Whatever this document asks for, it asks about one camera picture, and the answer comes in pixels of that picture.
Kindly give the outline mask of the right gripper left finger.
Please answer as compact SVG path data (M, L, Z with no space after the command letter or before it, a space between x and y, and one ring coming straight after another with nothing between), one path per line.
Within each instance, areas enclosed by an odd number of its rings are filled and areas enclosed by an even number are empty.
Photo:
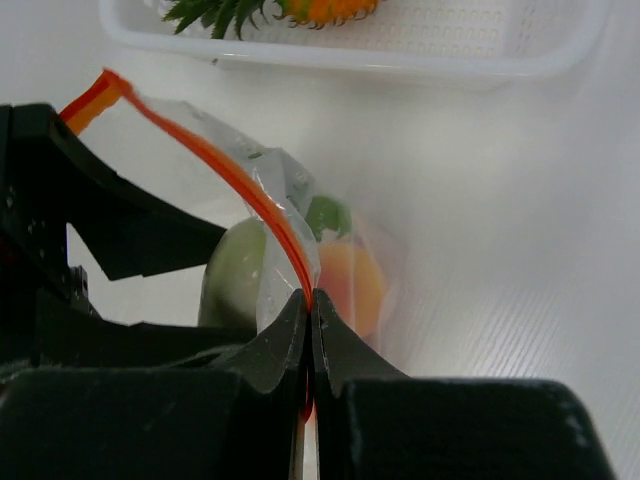
M139 368L37 364L1 397L5 479L299 479L307 309L248 343Z

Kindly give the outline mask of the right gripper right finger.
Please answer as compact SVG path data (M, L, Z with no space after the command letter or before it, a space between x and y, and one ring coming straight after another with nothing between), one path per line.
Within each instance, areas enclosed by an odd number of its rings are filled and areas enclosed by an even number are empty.
M611 479L581 400L548 379L412 378L316 291L309 317L323 479Z

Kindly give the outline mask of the clear zip bag orange seal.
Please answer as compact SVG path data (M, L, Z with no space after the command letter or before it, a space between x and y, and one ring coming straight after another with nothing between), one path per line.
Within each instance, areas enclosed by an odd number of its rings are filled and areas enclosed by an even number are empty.
M75 134L82 133L107 109L127 102L184 149L194 154L242 199L249 217L258 217L267 231L263 281L258 301L261 320L274 322L277 308L296 289L309 295L317 288L321 266L319 248L333 242L365 247L379 263L387 281L377 330L360 337L378 348L381 331L397 304L400 290L399 249L394 239L363 219L344 200L319 186L314 176L294 157L278 147L267 147L240 130L191 103L163 100L142 94L128 80L105 69L97 80L61 113ZM336 237L325 234L320 241L305 221L311 200L327 195L344 203L351 215L351 230Z

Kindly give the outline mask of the white fake radish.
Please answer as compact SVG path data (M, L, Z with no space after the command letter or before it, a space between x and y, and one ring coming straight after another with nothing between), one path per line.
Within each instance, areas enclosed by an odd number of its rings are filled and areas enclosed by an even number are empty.
M348 207L327 195L313 197L305 221L318 241L325 234L341 237L351 230ZM258 217L225 232L203 274L198 326L259 332L271 322L258 314L266 242L266 227Z

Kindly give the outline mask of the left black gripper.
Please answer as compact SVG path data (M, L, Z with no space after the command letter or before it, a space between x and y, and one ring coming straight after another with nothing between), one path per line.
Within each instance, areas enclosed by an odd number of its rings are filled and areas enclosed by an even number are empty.
M101 161L46 103L1 106L1 371L41 363L68 368L139 368L219 353L254 328L194 327L103 319L87 275L68 265L67 224L47 200L37 160L18 140L19 122L51 140L50 197L110 280L205 264L226 229L148 193ZM39 351L37 296L39 293Z

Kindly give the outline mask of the orange fake pineapple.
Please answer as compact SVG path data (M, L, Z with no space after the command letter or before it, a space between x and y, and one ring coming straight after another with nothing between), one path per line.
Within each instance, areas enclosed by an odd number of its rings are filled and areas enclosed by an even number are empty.
M259 28L257 19L321 30L365 19L379 4L378 0L179 0L170 3L162 20L174 25L176 35L198 23L213 40L222 40L229 32L241 40L245 25Z

